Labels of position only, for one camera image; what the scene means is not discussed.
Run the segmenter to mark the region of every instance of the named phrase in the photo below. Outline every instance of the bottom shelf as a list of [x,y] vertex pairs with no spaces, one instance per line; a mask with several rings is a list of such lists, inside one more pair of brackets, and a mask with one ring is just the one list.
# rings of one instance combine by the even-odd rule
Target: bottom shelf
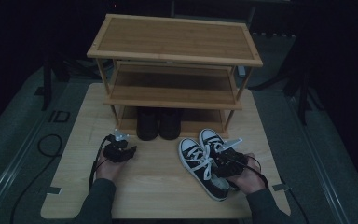
[[[136,135],[136,107],[121,106],[117,127],[124,133]],[[200,131],[210,128],[223,138],[228,138],[224,130],[226,116],[224,110],[184,109],[180,137],[198,138]]]

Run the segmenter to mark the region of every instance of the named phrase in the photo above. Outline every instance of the dark sleeve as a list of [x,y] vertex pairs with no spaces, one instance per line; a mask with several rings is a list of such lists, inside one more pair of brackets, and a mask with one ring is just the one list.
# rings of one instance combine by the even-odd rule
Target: dark sleeve
[[72,223],[112,223],[112,203],[116,192],[115,184],[107,179],[96,179],[83,202],[79,214]]
[[295,223],[278,208],[269,189],[261,189],[247,195],[246,198],[252,211],[252,221],[254,224]]

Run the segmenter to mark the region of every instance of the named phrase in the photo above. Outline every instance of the person's left hand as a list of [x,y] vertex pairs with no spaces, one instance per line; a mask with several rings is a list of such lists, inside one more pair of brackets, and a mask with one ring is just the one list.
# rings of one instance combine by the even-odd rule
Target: person's left hand
[[103,151],[100,154],[100,159],[97,162],[97,171],[96,178],[108,179],[115,183],[120,174],[121,169],[126,164],[126,161],[123,162],[112,162],[108,160],[104,155]]

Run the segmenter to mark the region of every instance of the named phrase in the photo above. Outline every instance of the dark background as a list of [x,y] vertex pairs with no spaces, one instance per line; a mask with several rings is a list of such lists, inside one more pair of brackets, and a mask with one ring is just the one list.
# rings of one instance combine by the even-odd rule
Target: dark background
[[[177,0],[175,13],[246,20],[252,6],[252,33],[296,36],[285,66],[312,67],[310,85],[358,171],[358,2]],[[170,17],[171,1],[0,0],[0,114],[47,50],[87,60],[107,12]]]

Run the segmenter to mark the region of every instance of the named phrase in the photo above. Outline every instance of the hand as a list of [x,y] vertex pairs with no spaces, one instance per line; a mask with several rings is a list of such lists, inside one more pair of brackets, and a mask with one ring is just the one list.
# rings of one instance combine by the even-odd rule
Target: hand
[[97,162],[97,171],[96,178],[104,178],[108,179],[115,183],[120,174],[121,169],[126,164],[126,161],[123,162],[112,162],[108,160],[104,155],[103,151],[101,151],[100,159]]
[[[245,156],[254,158],[255,154],[249,153]],[[252,158],[249,158],[248,166],[254,168],[255,170],[257,170],[257,172],[260,172],[260,168],[255,166],[255,160],[253,160]],[[236,184],[240,188],[240,190],[246,195],[254,193],[266,187],[263,180],[257,174],[255,174],[255,172],[246,168],[243,169],[240,175],[230,176],[227,178],[227,180]]]

